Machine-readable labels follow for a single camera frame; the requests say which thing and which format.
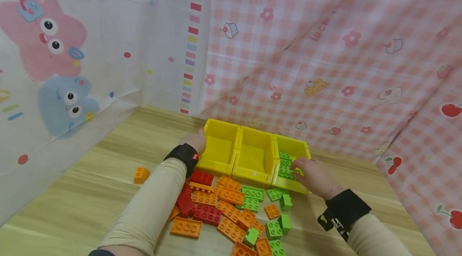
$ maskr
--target colorful striped border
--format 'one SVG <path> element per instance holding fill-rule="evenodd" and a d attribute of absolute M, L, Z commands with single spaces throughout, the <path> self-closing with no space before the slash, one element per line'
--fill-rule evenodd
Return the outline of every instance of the colorful striped border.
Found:
<path fill-rule="evenodd" d="M 184 60 L 183 72 L 183 91 L 181 94 L 180 113 L 189 114 L 191 104 L 191 93 L 194 82 L 194 65 L 199 42 L 199 24 L 201 23 L 201 13 L 203 0 L 191 0 L 189 5 L 188 36 L 186 37 L 186 58 Z"/>

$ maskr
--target beige sleeve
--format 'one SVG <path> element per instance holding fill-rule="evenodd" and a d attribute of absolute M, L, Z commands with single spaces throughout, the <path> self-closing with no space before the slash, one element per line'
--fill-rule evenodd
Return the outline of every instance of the beige sleeve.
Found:
<path fill-rule="evenodd" d="M 408 256 L 404 244 L 380 222 L 367 214 L 353 225 L 348 245 L 358 256 Z"/>
<path fill-rule="evenodd" d="M 131 199 L 125 211 L 99 245 L 134 247 L 154 255 L 157 238 L 180 195 L 186 165 L 178 159 L 162 162 Z"/>

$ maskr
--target hand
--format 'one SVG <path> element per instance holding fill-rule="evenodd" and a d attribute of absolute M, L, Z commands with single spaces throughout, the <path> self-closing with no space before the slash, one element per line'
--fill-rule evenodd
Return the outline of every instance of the hand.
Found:
<path fill-rule="evenodd" d="M 335 188 L 338 186 L 336 180 L 328 168 L 316 159 L 298 158 L 292 162 L 290 168 L 291 170 L 300 168 L 305 176 L 295 172 L 292 172 L 292 176 L 313 194 L 324 200 L 330 200 L 345 190 L 341 187 Z"/>
<path fill-rule="evenodd" d="M 189 134 L 180 139 L 179 145 L 188 144 L 193 147 L 196 152 L 200 155 L 205 151 L 205 133 L 204 128 L 200 128 L 196 134 Z"/>

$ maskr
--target red dot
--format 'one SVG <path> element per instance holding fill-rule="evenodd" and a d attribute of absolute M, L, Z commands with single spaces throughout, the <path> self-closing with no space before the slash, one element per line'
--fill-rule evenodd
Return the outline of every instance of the red dot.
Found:
<path fill-rule="evenodd" d="M 21 155 L 18 158 L 18 164 L 19 165 L 24 165 L 28 161 L 28 156 L 27 155 Z"/>

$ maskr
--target person's left hand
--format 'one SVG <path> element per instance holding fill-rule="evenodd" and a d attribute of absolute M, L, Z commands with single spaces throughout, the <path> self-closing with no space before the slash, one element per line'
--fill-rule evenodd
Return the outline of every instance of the person's left hand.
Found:
<path fill-rule="evenodd" d="M 196 134 L 189 134 L 181 138 L 178 144 L 182 145 L 185 143 L 193 147 L 199 155 L 202 154 L 206 146 L 204 128 L 200 128 Z"/>

